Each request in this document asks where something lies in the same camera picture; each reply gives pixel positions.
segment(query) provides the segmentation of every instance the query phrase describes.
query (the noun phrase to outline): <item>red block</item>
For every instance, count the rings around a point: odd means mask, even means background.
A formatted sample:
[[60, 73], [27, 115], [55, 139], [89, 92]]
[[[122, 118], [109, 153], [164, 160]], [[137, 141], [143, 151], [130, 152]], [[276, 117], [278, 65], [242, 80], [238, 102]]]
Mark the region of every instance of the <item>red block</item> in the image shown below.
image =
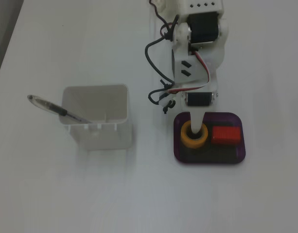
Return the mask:
[[211, 143], [222, 145], [237, 145], [241, 142], [241, 128], [232, 126], [214, 126]]

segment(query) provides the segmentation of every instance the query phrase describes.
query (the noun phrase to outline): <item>yellow ring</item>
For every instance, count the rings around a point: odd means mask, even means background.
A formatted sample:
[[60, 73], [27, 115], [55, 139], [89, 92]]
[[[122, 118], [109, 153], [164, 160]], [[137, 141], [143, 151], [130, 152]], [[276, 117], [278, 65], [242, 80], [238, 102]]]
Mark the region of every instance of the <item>yellow ring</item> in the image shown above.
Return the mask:
[[191, 139], [187, 136], [187, 130], [188, 128], [191, 126], [191, 121], [187, 121], [186, 123], [183, 124], [183, 126], [181, 127], [181, 141], [182, 143], [188, 147], [188, 148], [192, 148], [192, 149], [197, 149], [202, 147], [208, 137], [208, 129], [206, 127], [206, 125], [202, 124], [202, 136], [199, 139]]

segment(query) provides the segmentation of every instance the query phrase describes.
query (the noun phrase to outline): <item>white pen holder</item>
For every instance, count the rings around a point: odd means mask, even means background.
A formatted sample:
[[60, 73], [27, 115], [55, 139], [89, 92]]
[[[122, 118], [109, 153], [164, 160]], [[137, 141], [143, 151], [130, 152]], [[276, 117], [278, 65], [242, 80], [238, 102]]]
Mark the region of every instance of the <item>white pen holder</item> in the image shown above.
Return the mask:
[[79, 147], [86, 150], [131, 147], [133, 126], [126, 85], [67, 87], [62, 107], [92, 122], [78, 124], [59, 116]]

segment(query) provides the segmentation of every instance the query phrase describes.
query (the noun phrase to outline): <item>white table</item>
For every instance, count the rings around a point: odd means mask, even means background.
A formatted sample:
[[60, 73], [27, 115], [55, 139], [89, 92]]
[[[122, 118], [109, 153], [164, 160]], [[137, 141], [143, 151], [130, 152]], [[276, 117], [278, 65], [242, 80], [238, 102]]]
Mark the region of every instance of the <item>white table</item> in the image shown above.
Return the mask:
[[[0, 71], [0, 233], [298, 233], [298, 0], [226, 0], [218, 111], [243, 122], [238, 166], [185, 166], [147, 99], [160, 22], [142, 0], [26, 0]], [[150, 49], [171, 75], [170, 43]], [[84, 153], [28, 94], [125, 83], [128, 151]]]

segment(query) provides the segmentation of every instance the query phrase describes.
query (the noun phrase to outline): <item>pen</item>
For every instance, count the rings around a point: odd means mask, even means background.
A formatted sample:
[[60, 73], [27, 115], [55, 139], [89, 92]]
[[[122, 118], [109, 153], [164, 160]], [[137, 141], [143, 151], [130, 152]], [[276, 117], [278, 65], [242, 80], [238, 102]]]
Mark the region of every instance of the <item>pen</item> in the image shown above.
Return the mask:
[[76, 121], [77, 123], [82, 123], [82, 124], [90, 124], [92, 123], [91, 121], [89, 120], [86, 120], [82, 117], [79, 117], [77, 116], [76, 114], [74, 113], [71, 113], [70, 111], [67, 111], [66, 109], [56, 105], [56, 104], [53, 104], [49, 101], [46, 101], [44, 99], [42, 99], [41, 97], [38, 97], [38, 96], [33, 96], [33, 95], [28, 95], [28, 100], [33, 104], [35, 105], [36, 107], [39, 107], [45, 111], [48, 111], [50, 113], [55, 113], [55, 114], [58, 114], [60, 116], [63, 116], [63, 117], [66, 117], [66, 118], [69, 118], [73, 121]]

